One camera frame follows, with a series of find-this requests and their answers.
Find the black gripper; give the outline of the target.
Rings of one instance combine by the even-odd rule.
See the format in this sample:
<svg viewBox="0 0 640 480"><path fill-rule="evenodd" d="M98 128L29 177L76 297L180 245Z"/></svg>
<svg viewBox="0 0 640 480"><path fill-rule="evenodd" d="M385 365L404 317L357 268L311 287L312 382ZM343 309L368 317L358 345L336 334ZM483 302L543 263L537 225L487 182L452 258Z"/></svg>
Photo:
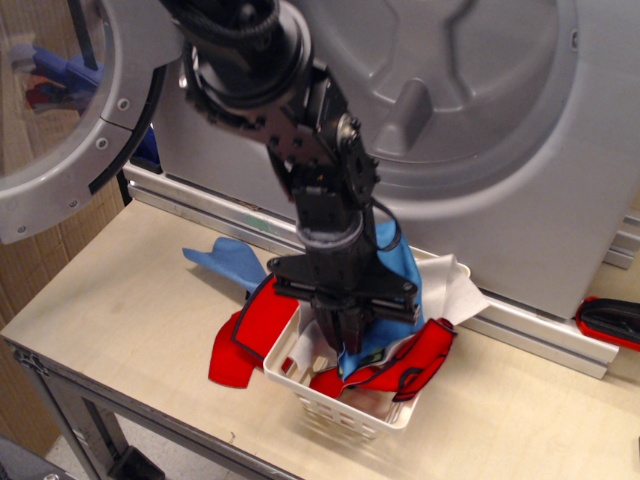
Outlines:
<svg viewBox="0 0 640 480"><path fill-rule="evenodd" d="M404 306L385 300L386 290L376 293L372 280L381 279L376 248L359 241L337 250L307 249L302 255L268 261L276 280L276 293L313 306L315 321L333 350L357 354L376 314L410 322L412 297L403 295ZM342 320L342 336L339 318Z"/></svg>

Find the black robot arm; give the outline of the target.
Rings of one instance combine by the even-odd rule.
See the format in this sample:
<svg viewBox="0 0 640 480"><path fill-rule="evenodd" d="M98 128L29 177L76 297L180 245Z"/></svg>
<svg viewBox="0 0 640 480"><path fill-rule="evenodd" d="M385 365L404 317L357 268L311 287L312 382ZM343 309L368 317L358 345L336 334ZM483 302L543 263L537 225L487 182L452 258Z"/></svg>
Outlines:
<svg viewBox="0 0 640 480"><path fill-rule="evenodd" d="M329 345L356 354L373 322L413 325L414 282L385 267L374 215L377 163L302 14L282 1L168 1L183 34L187 99L262 143L297 212L298 256L269 262L275 291L305 301Z"/></svg>

